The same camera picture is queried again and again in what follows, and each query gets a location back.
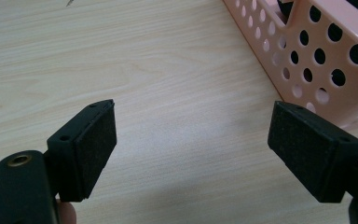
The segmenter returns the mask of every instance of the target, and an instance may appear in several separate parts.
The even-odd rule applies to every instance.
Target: wood grain
[[[78,223],[349,223],[268,148],[279,95],[219,0],[0,0],[0,160],[113,98]],[[358,130],[352,131],[358,136]]]

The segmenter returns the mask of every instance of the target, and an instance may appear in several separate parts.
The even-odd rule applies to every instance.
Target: wooden table
[[[0,0],[0,160],[113,98],[78,223],[349,223],[269,149],[280,97],[222,1],[66,1]]]

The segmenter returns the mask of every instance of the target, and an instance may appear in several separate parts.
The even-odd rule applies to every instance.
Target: screw hole
[[[69,135],[63,135],[60,137],[60,140],[65,142],[65,141],[68,141],[70,138],[71,138],[71,136],[69,136]]]
[[[341,141],[344,141],[344,142],[350,142],[351,141],[351,139],[349,139],[348,137],[339,137],[339,139]]]
[[[32,156],[30,156],[30,155],[20,155],[20,156],[17,156],[15,158],[11,159],[10,161],[8,161],[7,165],[11,166],[11,167],[21,166],[21,165],[27,163],[28,161],[30,161],[31,158],[32,158]]]

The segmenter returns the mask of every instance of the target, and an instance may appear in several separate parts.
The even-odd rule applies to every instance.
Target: perforated plastic basket
[[[286,21],[276,0],[224,2],[284,101],[358,127],[357,8],[296,0]]]

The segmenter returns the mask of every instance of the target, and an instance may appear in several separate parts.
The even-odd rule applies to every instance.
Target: black clamp
[[[86,106],[48,139],[0,161],[0,223],[60,223],[63,202],[90,196],[117,143],[113,100]]]
[[[320,203],[340,203],[347,191],[358,224],[358,138],[304,107],[276,102],[268,145]]]

